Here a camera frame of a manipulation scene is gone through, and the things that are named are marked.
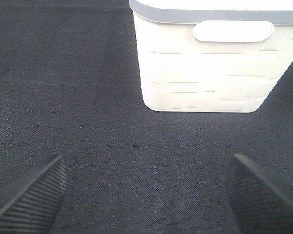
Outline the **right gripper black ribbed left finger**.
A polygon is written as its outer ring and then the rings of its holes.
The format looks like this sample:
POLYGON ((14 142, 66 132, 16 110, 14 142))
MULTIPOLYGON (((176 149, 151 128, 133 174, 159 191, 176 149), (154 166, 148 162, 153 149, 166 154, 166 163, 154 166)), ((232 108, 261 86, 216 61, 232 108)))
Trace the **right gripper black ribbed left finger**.
POLYGON ((0 187, 0 234, 50 233, 67 190, 62 155, 45 159, 0 187))

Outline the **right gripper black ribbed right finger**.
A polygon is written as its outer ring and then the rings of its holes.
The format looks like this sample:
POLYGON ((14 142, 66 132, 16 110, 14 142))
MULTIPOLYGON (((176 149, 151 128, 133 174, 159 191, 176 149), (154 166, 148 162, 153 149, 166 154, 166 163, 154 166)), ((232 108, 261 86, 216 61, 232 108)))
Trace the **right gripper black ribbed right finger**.
POLYGON ((248 157, 228 164, 226 194, 244 234, 293 234, 293 186, 248 157))

